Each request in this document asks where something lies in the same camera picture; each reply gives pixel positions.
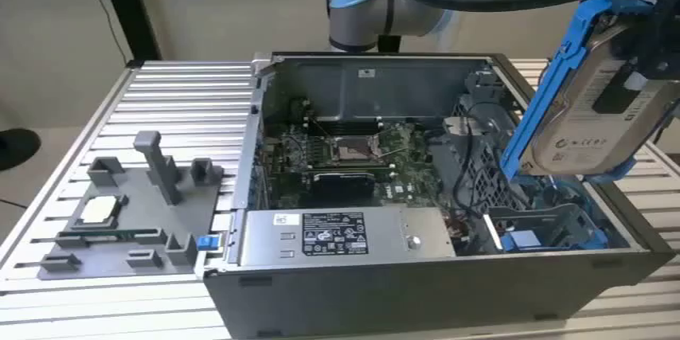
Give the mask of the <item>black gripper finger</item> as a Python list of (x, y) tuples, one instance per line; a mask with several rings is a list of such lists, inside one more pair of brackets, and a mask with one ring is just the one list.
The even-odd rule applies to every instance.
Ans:
[(646, 82), (636, 72), (636, 59), (628, 60), (594, 102), (594, 111), (599, 114), (622, 114), (639, 96)]

